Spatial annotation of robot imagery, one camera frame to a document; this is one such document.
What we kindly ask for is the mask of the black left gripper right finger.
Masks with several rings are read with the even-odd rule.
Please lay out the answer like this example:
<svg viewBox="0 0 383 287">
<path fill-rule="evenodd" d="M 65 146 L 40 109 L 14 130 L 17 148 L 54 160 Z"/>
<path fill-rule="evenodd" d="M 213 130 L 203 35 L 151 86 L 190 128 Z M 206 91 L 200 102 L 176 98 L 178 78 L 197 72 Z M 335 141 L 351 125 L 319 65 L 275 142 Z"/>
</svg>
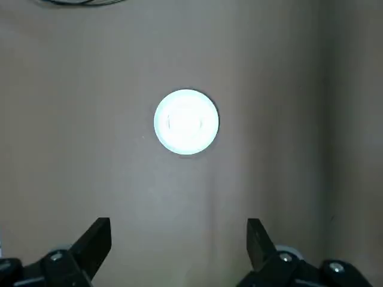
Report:
<svg viewBox="0 0 383 287">
<path fill-rule="evenodd" d="M 327 259 L 315 267 L 291 250 L 278 250 L 261 220 L 247 221 L 246 247 L 253 270 L 237 284 L 280 287 L 367 287 L 372 284 L 352 264 Z"/>
</svg>

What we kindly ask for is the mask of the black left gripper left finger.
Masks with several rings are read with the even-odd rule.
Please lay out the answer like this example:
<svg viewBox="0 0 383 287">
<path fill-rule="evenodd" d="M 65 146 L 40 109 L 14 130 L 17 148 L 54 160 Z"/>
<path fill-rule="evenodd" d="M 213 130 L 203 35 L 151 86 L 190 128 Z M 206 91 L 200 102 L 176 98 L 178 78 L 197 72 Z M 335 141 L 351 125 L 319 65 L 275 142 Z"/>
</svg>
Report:
<svg viewBox="0 0 383 287">
<path fill-rule="evenodd" d="M 98 218 L 68 249 L 57 249 L 23 265 L 1 259 L 1 286 L 92 286 L 92 279 L 112 246 L 109 218 Z"/>
</svg>

